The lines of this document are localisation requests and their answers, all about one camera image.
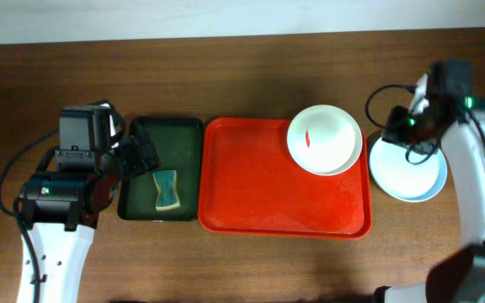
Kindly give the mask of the red plastic tray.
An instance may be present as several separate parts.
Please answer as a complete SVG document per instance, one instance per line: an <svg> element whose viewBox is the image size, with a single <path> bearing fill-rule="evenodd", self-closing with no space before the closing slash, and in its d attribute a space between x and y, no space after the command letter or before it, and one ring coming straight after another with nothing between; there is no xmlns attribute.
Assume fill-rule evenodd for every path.
<svg viewBox="0 0 485 303"><path fill-rule="evenodd" d="M210 232L356 240L372 227L367 153L319 176L288 152L289 120L221 117L205 128L198 221Z"/></svg>

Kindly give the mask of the green yellow sponge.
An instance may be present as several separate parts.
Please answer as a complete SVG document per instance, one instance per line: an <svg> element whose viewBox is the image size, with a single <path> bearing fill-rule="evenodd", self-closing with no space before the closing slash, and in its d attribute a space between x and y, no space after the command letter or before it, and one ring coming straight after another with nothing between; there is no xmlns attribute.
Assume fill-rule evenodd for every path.
<svg viewBox="0 0 485 303"><path fill-rule="evenodd" d="M173 210L180 207L177 190L177 171L161 170L153 174L157 188L155 208L157 211Z"/></svg>

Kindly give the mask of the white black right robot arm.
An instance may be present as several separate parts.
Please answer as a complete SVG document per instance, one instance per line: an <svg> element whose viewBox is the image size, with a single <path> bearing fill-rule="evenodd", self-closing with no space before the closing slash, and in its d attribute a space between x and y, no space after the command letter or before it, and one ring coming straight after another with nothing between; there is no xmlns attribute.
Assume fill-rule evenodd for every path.
<svg viewBox="0 0 485 303"><path fill-rule="evenodd" d="M434 98L419 112L394 107L386 142L428 156L442 152L456 186L461 249L421 284L383 286L375 302L485 302L485 98Z"/></svg>

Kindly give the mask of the white plate with red smear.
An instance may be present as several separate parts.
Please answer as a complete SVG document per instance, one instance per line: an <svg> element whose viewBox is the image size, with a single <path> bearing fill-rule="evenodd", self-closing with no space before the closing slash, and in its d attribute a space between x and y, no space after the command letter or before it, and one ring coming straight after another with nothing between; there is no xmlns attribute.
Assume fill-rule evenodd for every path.
<svg viewBox="0 0 485 303"><path fill-rule="evenodd" d="M440 170L437 154L414 165L405 158L407 150L378 139L370 149L370 172L389 195L413 199L426 194L435 184Z"/></svg>

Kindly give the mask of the black rectangular tray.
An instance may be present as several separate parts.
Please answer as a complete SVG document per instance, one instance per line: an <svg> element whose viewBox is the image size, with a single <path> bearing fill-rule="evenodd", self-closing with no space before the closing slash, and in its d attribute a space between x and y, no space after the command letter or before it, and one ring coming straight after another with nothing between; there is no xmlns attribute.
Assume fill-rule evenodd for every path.
<svg viewBox="0 0 485 303"><path fill-rule="evenodd" d="M146 130L157 149L160 167L176 170L180 207L157 211L156 172L144 173L122 184L118 215L128 221L191 221L197 216L203 150L203 123L197 118L137 117L130 133Z"/></svg>

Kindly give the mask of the white clean plate on table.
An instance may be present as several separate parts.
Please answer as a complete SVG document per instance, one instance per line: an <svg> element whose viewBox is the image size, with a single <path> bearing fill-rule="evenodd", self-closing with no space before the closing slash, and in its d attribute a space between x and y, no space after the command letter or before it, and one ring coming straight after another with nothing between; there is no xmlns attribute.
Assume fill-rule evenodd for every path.
<svg viewBox="0 0 485 303"><path fill-rule="evenodd" d="M445 186L448 165L441 150L427 162L414 166L406 164L406 177L395 176L390 195L409 203L420 203L434 198Z"/></svg>

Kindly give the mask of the white plate at tray corner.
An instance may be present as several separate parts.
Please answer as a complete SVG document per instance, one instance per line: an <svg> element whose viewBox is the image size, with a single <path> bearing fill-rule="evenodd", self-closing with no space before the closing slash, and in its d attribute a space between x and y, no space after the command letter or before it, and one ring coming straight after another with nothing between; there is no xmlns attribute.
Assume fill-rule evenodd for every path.
<svg viewBox="0 0 485 303"><path fill-rule="evenodd" d="M295 163L309 173L334 176L349 170L363 147L362 131L341 108L319 104L290 122L286 143Z"/></svg>

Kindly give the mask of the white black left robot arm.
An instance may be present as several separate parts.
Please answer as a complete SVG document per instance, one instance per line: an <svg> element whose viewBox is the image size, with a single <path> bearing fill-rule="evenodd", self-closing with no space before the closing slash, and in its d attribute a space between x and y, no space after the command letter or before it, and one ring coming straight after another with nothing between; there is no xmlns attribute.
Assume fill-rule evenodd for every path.
<svg viewBox="0 0 485 303"><path fill-rule="evenodd" d="M107 100L65 107L58 133L13 202L23 243L19 302L76 301L100 213L124 181L160 166L150 136L126 136Z"/></svg>

